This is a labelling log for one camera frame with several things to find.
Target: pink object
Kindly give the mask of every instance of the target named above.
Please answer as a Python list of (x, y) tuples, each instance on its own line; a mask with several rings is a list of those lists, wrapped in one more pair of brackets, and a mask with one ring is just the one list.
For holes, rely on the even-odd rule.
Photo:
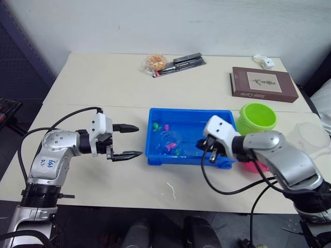
[[(258, 165), (259, 165), (262, 172), (268, 172), (269, 171), (268, 166), (266, 166), (265, 164), (262, 164), (260, 161), (257, 161), (257, 163), (258, 163)], [(247, 171), (253, 172), (253, 173), (259, 173), (259, 171), (255, 167), (253, 162), (245, 162), (245, 163), (242, 163), (242, 164), (243, 164), (243, 166), (245, 167), (245, 169)]]
[(165, 147), (168, 149), (168, 151), (170, 151), (172, 148), (175, 148), (176, 146), (177, 146), (177, 144), (174, 142), (171, 142), (171, 143), (165, 145)]
[(168, 132), (169, 131), (169, 125), (168, 124), (165, 124), (164, 127), (163, 127), (164, 131), (165, 132)]

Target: pink cup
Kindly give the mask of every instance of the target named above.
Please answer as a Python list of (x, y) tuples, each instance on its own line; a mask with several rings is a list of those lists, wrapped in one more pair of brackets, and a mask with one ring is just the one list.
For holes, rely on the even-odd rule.
[[(257, 163), (258, 163), (258, 165), (259, 165), (262, 172), (268, 172), (269, 171), (268, 166), (266, 166), (265, 164), (262, 164), (260, 161), (257, 161)], [(255, 167), (255, 164), (252, 161), (242, 163), (242, 165), (249, 172), (259, 173), (258, 169)]]

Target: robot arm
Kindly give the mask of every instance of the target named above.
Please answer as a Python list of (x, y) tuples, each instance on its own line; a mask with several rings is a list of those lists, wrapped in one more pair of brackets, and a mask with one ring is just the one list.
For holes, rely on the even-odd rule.
[[(112, 124), (103, 113), (97, 113), (92, 120), (89, 133), (86, 130), (53, 130), (42, 139), (40, 152), (33, 160), (22, 200), (16, 207), (8, 232), (36, 230), (50, 238), (52, 220), (57, 212), (57, 200), (63, 195), (63, 186), (72, 157), (84, 153), (107, 154), (107, 159), (122, 161), (142, 154), (138, 151), (125, 151), (114, 154), (112, 134), (136, 132), (139, 128), (126, 124)], [(4, 247), (10, 248), (21, 244), (41, 244), (30, 236), (21, 236), (5, 241)]]
[(309, 231), (310, 236), (325, 240), (323, 244), (312, 247), (331, 243), (331, 185), (323, 180), (307, 154), (287, 143), (280, 132), (265, 131), (241, 136), (218, 116), (209, 120), (203, 133), (207, 139), (198, 142), (197, 146), (212, 152), (210, 162), (215, 162), (220, 154), (243, 162), (259, 160), (266, 164), (285, 189), (284, 196), (293, 201), (302, 217), (303, 230)]

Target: blue plastic tray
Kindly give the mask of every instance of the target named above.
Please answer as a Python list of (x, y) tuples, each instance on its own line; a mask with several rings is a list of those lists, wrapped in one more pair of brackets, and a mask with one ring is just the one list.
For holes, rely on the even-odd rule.
[[(218, 115), (235, 128), (231, 111), (228, 110), (177, 110), (152, 108), (149, 110), (148, 131), (145, 155), (149, 165), (193, 164), (200, 165), (203, 151), (195, 147), (204, 138), (203, 129), (208, 120)], [(235, 160), (218, 157), (215, 164), (206, 158), (205, 165), (230, 169)]]

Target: gray wall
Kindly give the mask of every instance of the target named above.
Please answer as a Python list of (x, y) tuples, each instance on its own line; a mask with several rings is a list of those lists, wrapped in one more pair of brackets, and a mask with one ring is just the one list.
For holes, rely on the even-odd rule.
[(280, 57), (302, 84), (330, 51), (330, 0), (5, 0), (58, 74), (70, 52)]

